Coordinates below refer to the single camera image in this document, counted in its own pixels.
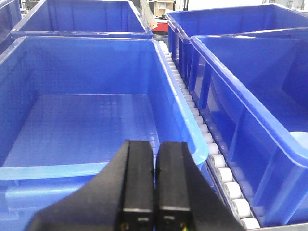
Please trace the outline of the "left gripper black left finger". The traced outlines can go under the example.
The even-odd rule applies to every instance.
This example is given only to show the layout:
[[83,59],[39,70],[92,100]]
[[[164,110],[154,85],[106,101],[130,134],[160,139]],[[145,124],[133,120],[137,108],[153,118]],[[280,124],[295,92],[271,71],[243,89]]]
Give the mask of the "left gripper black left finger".
[[27,231],[151,231],[154,164],[148,141],[125,140],[94,178],[34,214]]

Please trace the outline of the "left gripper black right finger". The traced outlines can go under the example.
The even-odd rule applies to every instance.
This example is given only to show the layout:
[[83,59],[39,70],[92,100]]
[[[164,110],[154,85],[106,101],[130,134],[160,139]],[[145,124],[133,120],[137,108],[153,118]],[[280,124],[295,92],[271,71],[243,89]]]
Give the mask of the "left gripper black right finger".
[[163,142],[155,169],[157,231],[242,231],[215,194],[185,142]]

